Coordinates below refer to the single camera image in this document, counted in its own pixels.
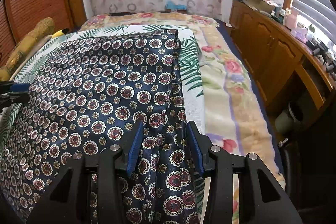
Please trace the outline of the navy patterned satin shirt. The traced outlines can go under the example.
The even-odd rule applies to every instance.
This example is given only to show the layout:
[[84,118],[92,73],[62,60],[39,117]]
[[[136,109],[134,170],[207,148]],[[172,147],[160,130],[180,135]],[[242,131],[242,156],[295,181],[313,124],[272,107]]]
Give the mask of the navy patterned satin shirt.
[[96,156],[143,123],[118,175],[127,223],[198,223],[176,27],[55,39],[29,65],[28,102],[1,117],[1,193],[26,221],[75,153]]

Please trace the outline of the gold patterned pillow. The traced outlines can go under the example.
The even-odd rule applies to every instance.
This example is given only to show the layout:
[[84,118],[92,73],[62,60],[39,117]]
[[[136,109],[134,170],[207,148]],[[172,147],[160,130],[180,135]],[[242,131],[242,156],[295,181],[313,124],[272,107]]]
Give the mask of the gold patterned pillow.
[[50,17],[42,19],[15,47],[4,66],[1,67],[1,81],[8,81],[17,69],[45,44],[54,33],[54,20]]

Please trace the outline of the yellow Pikachu plush toy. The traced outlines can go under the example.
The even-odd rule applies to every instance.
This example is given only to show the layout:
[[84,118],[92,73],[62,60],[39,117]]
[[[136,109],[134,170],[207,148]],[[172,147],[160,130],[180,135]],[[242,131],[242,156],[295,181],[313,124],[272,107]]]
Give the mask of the yellow Pikachu plush toy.
[[69,31],[70,31],[69,28],[65,28],[65,29],[56,31],[56,32],[52,35],[52,38],[57,38],[57,37],[59,37],[59,36],[66,35],[66,34],[68,34]]

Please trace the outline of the floral and leaf bedspread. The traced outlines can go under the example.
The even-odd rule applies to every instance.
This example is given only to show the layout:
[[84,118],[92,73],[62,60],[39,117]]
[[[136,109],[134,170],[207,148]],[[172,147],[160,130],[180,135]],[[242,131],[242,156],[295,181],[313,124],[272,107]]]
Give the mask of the floral and leaf bedspread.
[[[104,15],[86,22],[74,34],[58,38],[78,39],[80,36],[123,35],[129,31],[156,31],[176,27],[184,40],[179,54],[181,84],[187,122],[194,121],[202,134],[214,145],[229,153],[260,155],[281,185],[285,179],[278,149],[255,83],[240,61],[222,26],[213,19],[178,13]],[[13,76],[17,83],[30,84],[33,73],[27,69],[42,55],[49,39],[34,52]],[[194,172],[199,222],[209,192],[207,180]]]

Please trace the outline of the wooden sideboard cabinet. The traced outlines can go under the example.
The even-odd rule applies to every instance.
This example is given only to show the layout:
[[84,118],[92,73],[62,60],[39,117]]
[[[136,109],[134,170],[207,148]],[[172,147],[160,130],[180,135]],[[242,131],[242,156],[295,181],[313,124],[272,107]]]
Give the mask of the wooden sideboard cabinet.
[[310,49],[275,20],[232,1],[231,38],[259,89],[266,111],[293,105],[309,121],[332,94],[334,80]]

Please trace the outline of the pink bottle on sideboard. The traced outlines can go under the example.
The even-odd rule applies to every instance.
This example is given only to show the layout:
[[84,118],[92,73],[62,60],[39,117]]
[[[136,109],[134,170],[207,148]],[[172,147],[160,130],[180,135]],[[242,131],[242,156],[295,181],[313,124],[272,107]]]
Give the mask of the pink bottle on sideboard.
[[286,10],[286,17],[285,17],[285,26],[293,30],[297,27],[297,17],[298,17],[298,11],[288,9]]

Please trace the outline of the blue item behind bed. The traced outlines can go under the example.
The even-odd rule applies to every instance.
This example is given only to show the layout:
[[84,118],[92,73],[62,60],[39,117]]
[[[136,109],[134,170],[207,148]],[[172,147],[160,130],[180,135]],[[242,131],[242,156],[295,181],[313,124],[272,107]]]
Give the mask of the blue item behind bed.
[[175,4],[173,1],[168,1],[165,5],[165,9],[170,11],[187,11],[187,6]]

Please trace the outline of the cardboard box on sideboard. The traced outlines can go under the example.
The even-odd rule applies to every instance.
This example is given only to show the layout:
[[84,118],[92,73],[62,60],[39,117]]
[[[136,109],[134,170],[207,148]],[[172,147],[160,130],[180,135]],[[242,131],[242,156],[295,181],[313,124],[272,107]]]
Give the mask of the cardboard box on sideboard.
[[274,10],[273,5],[269,5],[266,3],[266,1],[263,0],[245,0],[244,2],[249,7],[254,7],[257,10],[265,11],[269,14]]

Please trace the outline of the white zebra window blind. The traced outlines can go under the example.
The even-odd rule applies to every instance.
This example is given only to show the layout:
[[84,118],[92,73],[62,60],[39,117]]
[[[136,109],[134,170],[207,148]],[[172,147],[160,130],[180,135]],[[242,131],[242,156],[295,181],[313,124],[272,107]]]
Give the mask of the white zebra window blind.
[[292,0],[291,6],[335,43],[335,9],[329,0]]

